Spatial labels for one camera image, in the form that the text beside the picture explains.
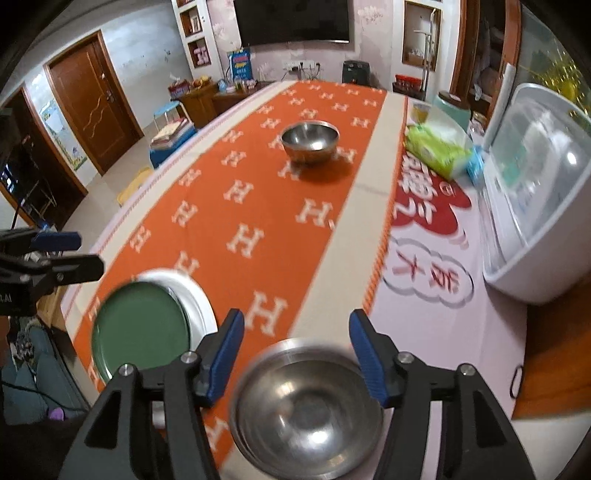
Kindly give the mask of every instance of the stainless steel bowl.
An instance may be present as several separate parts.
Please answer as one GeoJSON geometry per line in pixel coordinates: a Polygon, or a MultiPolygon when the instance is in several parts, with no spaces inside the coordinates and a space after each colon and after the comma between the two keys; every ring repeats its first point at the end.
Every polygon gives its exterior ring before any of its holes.
{"type": "Polygon", "coordinates": [[[382,432],[352,353],[305,339],[263,352],[239,381],[230,431],[244,457],[282,480],[332,480],[358,466],[382,432]]]}
{"type": "Polygon", "coordinates": [[[339,142],[339,131],[327,122],[309,121],[283,130],[281,143],[292,162],[313,164],[329,160],[339,142]]]}

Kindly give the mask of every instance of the tiled floor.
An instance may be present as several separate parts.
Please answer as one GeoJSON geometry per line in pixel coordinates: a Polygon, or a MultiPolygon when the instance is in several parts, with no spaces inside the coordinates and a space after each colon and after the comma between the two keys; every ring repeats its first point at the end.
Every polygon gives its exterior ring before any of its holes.
{"type": "Polygon", "coordinates": [[[88,195],[67,221],[64,230],[82,236],[80,253],[88,253],[113,215],[119,210],[117,195],[135,178],[138,171],[151,167],[146,135],[131,147],[105,174],[97,175],[87,186],[88,195]]]}

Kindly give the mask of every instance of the white wall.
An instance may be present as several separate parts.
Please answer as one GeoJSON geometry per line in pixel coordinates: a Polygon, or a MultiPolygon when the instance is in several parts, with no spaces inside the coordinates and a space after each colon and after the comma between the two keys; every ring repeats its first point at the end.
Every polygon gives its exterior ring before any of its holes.
{"type": "MultiPolygon", "coordinates": [[[[460,34],[460,0],[413,0],[415,3],[441,10],[441,33],[436,71],[429,76],[427,101],[432,102],[440,90],[449,90],[452,84],[453,68],[456,62],[457,41],[460,34]]],[[[404,0],[394,0],[392,28],[392,81],[396,74],[421,78],[422,69],[402,63],[402,42],[404,40],[404,0]]]]}
{"type": "MultiPolygon", "coordinates": [[[[0,194],[0,230],[10,230],[13,218],[14,208],[12,208],[12,205],[10,205],[9,201],[4,198],[4,195],[0,194]]],[[[27,223],[19,215],[15,228],[22,226],[27,226],[27,223]]]]}
{"type": "MultiPolygon", "coordinates": [[[[207,7],[225,71],[228,67],[226,52],[242,44],[234,4],[232,0],[208,0],[207,7]]],[[[322,66],[319,78],[340,82],[345,60],[363,60],[369,62],[376,86],[390,90],[392,0],[349,0],[349,16],[349,44],[301,41],[253,47],[253,74],[257,79],[263,76],[265,80],[281,80],[285,74],[284,62],[312,60],[322,66]]],[[[296,77],[288,74],[285,78],[296,77]]]]}
{"type": "Polygon", "coordinates": [[[145,128],[152,121],[152,113],[170,100],[169,73],[181,78],[191,76],[173,7],[165,0],[120,0],[99,7],[96,4],[97,0],[74,0],[27,51],[1,97],[8,96],[23,79],[28,86],[36,75],[44,76],[44,63],[100,29],[129,105],[139,125],[145,128]]]}

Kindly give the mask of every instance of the white plate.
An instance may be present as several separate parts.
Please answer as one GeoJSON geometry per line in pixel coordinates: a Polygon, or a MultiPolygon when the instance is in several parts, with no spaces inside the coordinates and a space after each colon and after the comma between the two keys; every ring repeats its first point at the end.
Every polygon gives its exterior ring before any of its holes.
{"type": "Polygon", "coordinates": [[[203,337],[217,332],[216,318],[205,292],[188,275],[170,268],[155,268],[138,275],[138,280],[157,283],[176,294],[189,320],[191,350],[197,349],[203,337]]]}

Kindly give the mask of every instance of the floral wallpaper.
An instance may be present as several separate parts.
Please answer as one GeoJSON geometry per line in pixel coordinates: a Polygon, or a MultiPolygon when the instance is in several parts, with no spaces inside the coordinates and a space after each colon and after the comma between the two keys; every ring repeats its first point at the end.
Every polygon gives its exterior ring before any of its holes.
{"type": "MultiPolygon", "coordinates": [[[[283,62],[301,59],[321,64],[319,78],[339,82],[345,60],[363,60],[371,65],[374,86],[388,87],[392,61],[392,0],[353,0],[352,3],[355,29],[349,44],[307,41],[253,47],[251,60],[255,77],[280,80],[285,74],[283,62]]],[[[234,2],[207,0],[207,6],[225,71],[228,68],[226,52],[242,44],[234,2]]]]}

